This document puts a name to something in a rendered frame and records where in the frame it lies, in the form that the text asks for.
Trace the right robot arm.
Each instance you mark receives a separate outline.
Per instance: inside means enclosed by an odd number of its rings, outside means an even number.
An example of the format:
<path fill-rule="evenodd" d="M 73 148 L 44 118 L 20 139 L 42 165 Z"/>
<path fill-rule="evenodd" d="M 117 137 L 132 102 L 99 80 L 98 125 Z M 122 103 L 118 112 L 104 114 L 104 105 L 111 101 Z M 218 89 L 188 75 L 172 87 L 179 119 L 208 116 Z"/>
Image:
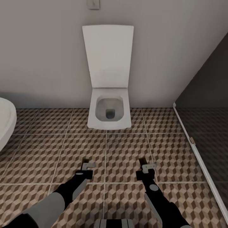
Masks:
<path fill-rule="evenodd" d="M 181 216 L 178 207 L 163 196 L 161 189 L 154 182 L 153 169 L 157 168 L 157 165 L 145 164 L 141 168 L 141 171 L 136 171 L 137 180 L 143 181 L 146 201 L 162 228 L 192 228 Z"/>

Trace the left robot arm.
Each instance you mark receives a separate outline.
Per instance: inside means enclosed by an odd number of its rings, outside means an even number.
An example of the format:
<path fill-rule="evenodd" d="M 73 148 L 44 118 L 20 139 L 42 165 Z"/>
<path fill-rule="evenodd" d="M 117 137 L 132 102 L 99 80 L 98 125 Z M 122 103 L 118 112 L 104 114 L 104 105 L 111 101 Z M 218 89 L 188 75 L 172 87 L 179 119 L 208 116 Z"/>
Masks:
<path fill-rule="evenodd" d="M 57 190 L 41 200 L 34 206 L 15 216 L 2 228 L 51 228 L 67 206 L 84 190 L 87 179 L 92 179 L 95 163 L 83 163 L 82 170 L 77 170 L 75 175 Z"/>

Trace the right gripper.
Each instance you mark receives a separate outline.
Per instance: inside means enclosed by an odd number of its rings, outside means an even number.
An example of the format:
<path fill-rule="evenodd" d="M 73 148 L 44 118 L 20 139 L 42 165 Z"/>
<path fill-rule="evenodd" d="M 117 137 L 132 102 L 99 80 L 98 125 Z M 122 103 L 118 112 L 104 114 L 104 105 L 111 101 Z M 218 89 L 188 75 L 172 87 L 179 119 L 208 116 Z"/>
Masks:
<path fill-rule="evenodd" d="M 149 173 L 146 173 L 146 174 L 142 170 L 136 171 L 137 180 L 138 181 L 142 180 L 143 184 L 144 184 L 145 179 L 147 179 L 147 178 L 154 179 L 155 178 L 155 176 L 154 176 L 155 171 L 153 169 L 149 169 L 148 171 L 149 171 Z"/>

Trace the mousetrap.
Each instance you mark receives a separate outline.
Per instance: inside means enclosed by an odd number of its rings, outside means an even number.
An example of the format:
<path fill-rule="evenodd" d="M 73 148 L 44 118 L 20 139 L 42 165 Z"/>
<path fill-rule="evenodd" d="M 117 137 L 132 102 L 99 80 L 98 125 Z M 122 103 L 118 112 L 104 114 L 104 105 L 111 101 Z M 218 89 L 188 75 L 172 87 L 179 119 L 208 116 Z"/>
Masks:
<path fill-rule="evenodd" d="M 139 158 L 139 162 L 140 162 L 141 167 L 142 167 L 142 165 L 147 164 L 147 160 L 146 160 L 146 158 L 145 158 L 145 157 L 143 157 L 143 158 Z"/>
<path fill-rule="evenodd" d="M 83 163 L 89 163 L 89 159 L 83 159 L 82 165 L 81 165 L 81 170 L 82 170 L 82 167 L 83 167 Z"/>

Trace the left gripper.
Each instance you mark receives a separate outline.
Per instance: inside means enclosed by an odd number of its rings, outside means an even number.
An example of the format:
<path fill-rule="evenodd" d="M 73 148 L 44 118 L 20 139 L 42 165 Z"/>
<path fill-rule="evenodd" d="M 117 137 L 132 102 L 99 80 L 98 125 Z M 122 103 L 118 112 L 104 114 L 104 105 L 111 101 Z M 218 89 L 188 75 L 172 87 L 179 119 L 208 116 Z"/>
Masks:
<path fill-rule="evenodd" d="M 87 175 L 87 179 L 92 179 L 93 170 L 77 170 L 77 173 L 78 172 L 85 172 Z"/>

